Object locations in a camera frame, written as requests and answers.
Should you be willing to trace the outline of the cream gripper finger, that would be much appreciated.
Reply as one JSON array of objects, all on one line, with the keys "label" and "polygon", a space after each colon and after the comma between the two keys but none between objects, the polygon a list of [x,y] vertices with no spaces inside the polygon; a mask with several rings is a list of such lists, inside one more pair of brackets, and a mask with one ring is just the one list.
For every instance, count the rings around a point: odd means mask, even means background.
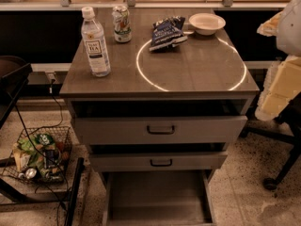
[{"label": "cream gripper finger", "polygon": [[265,76],[255,117],[270,121],[277,117],[289,102],[301,92],[301,57],[288,56],[278,65],[272,65]]}]

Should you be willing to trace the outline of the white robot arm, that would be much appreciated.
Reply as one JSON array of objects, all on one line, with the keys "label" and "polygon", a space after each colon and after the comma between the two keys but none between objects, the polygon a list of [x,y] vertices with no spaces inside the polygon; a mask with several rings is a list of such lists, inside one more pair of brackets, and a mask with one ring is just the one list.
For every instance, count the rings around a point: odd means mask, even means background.
[{"label": "white robot arm", "polygon": [[292,0],[262,24],[258,33],[275,35],[277,49],[288,55],[280,64],[268,69],[257,102],[256,118],[270,121],[301,92],[301,0]]}]

